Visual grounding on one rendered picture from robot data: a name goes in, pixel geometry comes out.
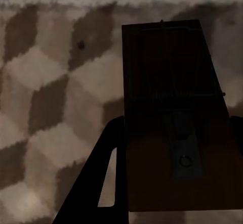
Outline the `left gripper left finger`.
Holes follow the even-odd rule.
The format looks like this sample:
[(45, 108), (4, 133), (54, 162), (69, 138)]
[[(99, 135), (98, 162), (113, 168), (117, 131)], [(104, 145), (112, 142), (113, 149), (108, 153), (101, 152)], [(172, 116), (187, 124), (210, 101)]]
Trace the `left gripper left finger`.
[[(98, 207), (115, 148), (115, 204)], [(124, 116), (107, 123), (53, 224), (129, 224)]]

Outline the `mousetrap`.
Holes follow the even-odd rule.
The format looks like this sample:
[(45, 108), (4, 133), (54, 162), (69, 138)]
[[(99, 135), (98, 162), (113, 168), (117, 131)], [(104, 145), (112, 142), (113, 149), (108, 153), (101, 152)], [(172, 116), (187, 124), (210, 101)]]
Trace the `mousetrap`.
[(121, 28), (129, 212), (243, 209), (243, 156), (199, 20)]

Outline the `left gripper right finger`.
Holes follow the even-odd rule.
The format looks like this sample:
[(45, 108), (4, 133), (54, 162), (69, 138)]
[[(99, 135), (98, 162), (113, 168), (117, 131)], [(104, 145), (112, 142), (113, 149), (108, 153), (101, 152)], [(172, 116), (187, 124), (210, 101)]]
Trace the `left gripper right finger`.
[(231, 123), (237, 138), (237, 142), (243, 156), (243, 118), (238, 116), (231, 116)]

